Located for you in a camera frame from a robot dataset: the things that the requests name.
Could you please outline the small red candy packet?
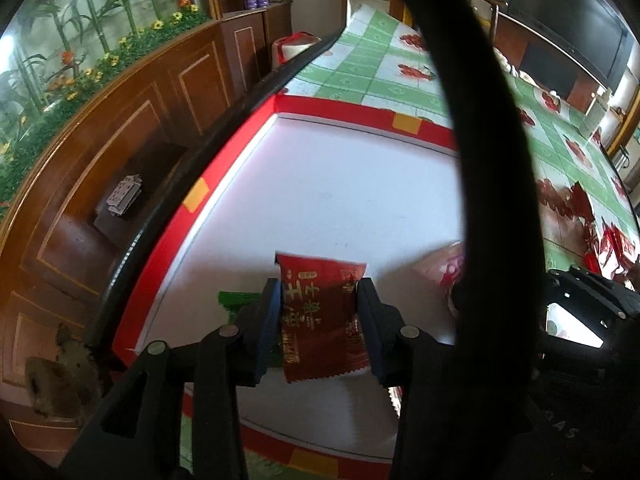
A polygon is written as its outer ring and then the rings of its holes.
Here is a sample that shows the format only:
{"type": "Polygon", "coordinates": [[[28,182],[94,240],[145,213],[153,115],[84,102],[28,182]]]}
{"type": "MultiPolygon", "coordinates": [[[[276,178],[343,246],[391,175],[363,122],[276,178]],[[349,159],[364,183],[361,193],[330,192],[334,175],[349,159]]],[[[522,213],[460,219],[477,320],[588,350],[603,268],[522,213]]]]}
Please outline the small red candy packet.
{"type": "Polygon", "coordinates": [[[367,266],[284,252],[277,253],[276,263],[281,272],[285,380],[306,382],[367,367],[355,296],[367,266]]]}

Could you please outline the green candy wrapper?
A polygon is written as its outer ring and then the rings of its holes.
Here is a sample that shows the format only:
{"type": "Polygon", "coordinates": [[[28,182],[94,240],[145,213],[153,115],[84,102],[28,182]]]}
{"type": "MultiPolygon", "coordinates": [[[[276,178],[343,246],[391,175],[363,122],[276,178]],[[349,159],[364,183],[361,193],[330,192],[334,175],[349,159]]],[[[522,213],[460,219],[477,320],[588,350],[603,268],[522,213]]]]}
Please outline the green candy wrapper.
{"type": "MultiPolygon", "coordinates": [[[[228,313],[228,324],[233,324],[239,316],[240,311],[250,304],[254,304],[262,294],[260,292],[218,292],[218,304],[228,313]]],[[[281,326],[277,326],[271,348],[267,354],[267,365],[273,368],[281,368],[283,365],[281,326]]]]}

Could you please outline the pink bear snack packet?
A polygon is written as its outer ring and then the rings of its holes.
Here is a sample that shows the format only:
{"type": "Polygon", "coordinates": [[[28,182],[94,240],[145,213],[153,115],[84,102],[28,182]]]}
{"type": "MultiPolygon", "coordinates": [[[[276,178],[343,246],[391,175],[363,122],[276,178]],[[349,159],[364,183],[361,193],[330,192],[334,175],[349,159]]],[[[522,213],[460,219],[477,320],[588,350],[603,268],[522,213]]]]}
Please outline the pink bear snack packet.
{"type": "Polygon", "coordinates": [[[464,273],[464,262],[465,244],[459,240],[429,252],[412,267],[422,278],[440,289],[455,320],[459,317],[459,311],[454,305],[452,293],[464,273]]]}

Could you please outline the red shallow tray box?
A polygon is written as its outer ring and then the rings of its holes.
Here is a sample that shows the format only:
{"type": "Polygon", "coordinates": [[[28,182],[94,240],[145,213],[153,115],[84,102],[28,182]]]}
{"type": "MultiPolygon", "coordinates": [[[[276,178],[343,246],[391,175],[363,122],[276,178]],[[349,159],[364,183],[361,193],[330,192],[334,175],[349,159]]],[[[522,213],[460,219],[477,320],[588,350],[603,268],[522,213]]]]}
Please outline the red shallow tray box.
{"type": "MultiPolygon", "coordinates": [[[[113,342],[131,363],[226,322],[223,290],[258,292],[288,254],[362,262],[386,304],[448,344],[444,293],[416,272],[463,236],[454,133],[391,110],[270,98],[213,158],[145,263],[113,342]]],[[[288,384],[270,370],[239,393],[255,478],[384,479],[397,417],[367,370],[288,384]]]]}

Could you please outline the green fruit tablecloth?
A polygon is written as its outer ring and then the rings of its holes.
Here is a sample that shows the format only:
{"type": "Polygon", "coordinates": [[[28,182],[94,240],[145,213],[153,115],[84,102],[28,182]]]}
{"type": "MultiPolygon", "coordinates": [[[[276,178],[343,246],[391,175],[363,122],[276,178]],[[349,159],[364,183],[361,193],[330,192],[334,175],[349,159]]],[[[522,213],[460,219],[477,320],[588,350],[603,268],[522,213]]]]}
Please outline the green fruit tablecloth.
{"type": "Polygon", "coordinates": [[[356,288],[370,362],[402,390],[395,479],[632,479],[639,326],[582,350],[542,331],[548,278],[520,115],[463,1],[439,35],[416,11],[454,123],[465,198],[456,341],[440,344],[356,288]]]}

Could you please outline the black television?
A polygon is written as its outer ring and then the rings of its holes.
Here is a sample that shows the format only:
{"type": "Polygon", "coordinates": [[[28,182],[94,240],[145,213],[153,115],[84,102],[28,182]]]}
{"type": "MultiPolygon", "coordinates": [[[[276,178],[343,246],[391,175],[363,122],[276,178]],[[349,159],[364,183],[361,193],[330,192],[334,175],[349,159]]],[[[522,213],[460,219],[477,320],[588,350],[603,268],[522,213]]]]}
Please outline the black television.
{"type": "Polygon", "coordinates": [[[634,35],[606,0],[500,0],[506,15],[538,32],[601,86],[615,90],[627,68],[634,35]]]}

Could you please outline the flower mural panel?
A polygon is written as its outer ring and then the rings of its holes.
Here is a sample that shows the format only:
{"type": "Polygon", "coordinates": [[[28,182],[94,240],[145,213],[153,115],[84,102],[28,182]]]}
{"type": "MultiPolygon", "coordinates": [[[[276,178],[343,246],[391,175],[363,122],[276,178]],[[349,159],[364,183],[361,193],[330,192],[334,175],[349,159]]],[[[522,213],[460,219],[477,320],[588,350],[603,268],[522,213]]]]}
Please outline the flower mural panel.
{"type": "Polygon", "coordinates": [[[206,18],[198,0],[24,0],[1,36],[1,209],[81,105],[206,18]]]}

